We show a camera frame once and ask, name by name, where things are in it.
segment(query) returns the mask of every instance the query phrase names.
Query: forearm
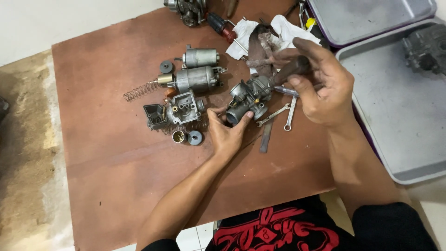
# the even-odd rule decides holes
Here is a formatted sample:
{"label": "forearm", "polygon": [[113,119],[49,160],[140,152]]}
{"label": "forearm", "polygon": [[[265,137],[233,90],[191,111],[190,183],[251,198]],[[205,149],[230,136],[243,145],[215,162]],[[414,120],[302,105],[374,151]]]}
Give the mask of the forearm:
{"label": "forearm", "polygon": [[200,204],[215,177],[230,159],[223,155],[213,155],[172,188],[158,202],[143,224],[136,250],[141,250],[159,239],[175,239]]}
{"label": "forearm", "polygon": [[362,205],[410,202],[396,187],[353,117],[329,128],[328,141],[336,188],[350,217]]}

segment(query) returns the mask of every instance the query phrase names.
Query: yellow cap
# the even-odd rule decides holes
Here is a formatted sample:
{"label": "yellow cap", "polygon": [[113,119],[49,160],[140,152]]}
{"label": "yellow cap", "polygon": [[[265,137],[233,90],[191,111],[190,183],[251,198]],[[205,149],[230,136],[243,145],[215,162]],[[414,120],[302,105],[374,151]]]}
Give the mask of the yellow cap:
{"label": "yellow cap", "polygon": [[310,17],[310,18],[307,20],[307,23],[305,24],[305,27],[307,27],[307,29],[309,29],[310,26],[312,26],[313,24],[317,25],[317,23],[316,23],[316,19],[315,19],[314,17]]}

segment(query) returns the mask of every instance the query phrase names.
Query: combination wrench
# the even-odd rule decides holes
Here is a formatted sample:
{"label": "combination wrench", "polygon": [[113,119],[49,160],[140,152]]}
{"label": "combination wrench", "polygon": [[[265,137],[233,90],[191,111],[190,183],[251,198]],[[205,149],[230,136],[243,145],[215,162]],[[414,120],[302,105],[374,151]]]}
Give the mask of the combination wrench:
{"label": "combination wrench", "polygon": [[283,127],[285,131],[291,131],[291,120],[293,119],[294,108],[296,107],[297,97],[293,96],[293,101],[291,101],[291,108],[289,109],[288,119],[286,120],[286,125]]}
{"label": "combination wrench", "polygon": [[285,110],[289,110],[289,108],[290,108],[289,103],[285,104],[284,107],[282,107],[282,108],[281,108],[280,110],[278,110],[277,112],[275,112],[275,113],[269,115],[266,119],[264,119],[264,120],[262,120],[262,121],[257,121],[257,122],[256,122],[256,123],[258,124],[257,127],[262,127],[262,125],[263,125],[266,121],[268,121],[268,120],[274,118],[274,117],[277,116],[279,113],[281,113],[281,112],[283,112],[283,111],[285,111]]}

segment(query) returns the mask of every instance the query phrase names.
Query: black shirt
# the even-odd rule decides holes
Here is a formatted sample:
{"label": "black shirt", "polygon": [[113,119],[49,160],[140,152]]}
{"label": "black shirt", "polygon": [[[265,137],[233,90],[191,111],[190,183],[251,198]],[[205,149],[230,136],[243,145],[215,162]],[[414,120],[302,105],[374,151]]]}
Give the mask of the black shirt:
{"label": "black shirt", "polygon": [[[319,196],[224,219],[206,251],[437,251],[418,213],[399,202],[358,208],[355,236],[336,226]],[[143,251],[179,251],[162,239]]]}

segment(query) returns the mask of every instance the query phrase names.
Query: brown plywood board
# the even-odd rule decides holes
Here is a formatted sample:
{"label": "brown plywood board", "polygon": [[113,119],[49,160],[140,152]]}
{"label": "brown plywood board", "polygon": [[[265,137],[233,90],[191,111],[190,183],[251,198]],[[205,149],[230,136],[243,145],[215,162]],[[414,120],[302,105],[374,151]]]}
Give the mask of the brown plywood board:
{"label": "brown plywood board", "polygon": [[[241,1],[232,20],[268,21],[292,2]],[[298,20],[297,10],[292,20]],[[207,107],[227,105],[229,90],[249,79],[246,64],[224,53],[228,44],[211,27],[188,28],[167,8],[53,46],[74,241],[81,251],[135,243],[161,197],[212,153],[207,132],[202,145],[187,146],[147,128],[143,105],[162,103],[163,90],[134,102],[122,97],[156,78],[159,64],[173,62],[186,44],[220,53],[220,66],[229,69],[222,74],[225,86],[204,98]],[[275,93],[267,106],[274,112],[286,103],[290,96]],[[276,117],[267,154],[259,153],[260,138],[252,142],[263,129],[250,124],[244,149],[218,176],[188,226],[334,187],[325,130],[305,117],[300,101],[290,132],[283,129],[287,116]]]}

